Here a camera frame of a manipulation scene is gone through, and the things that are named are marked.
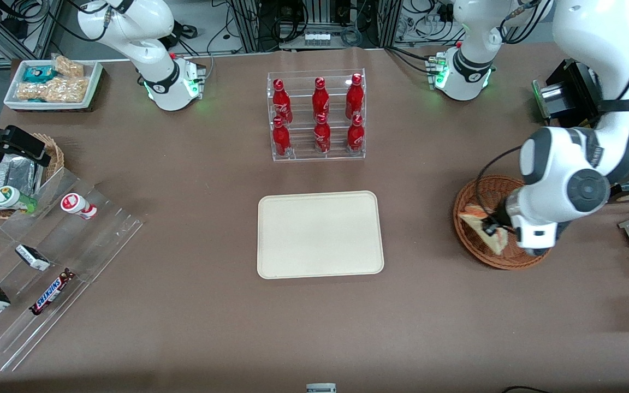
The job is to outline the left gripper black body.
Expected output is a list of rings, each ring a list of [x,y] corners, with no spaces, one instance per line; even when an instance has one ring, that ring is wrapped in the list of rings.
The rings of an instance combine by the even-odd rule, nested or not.
[[[509,214],[512,226],[505,227],[508,231],[512,233],[520,233],[521,232],[521,206],[519,204],[519,196],[521,194],[522,188],[517,188],[512,191],[506,198],[502,200],[499,204],[500,211],[506,211]]]

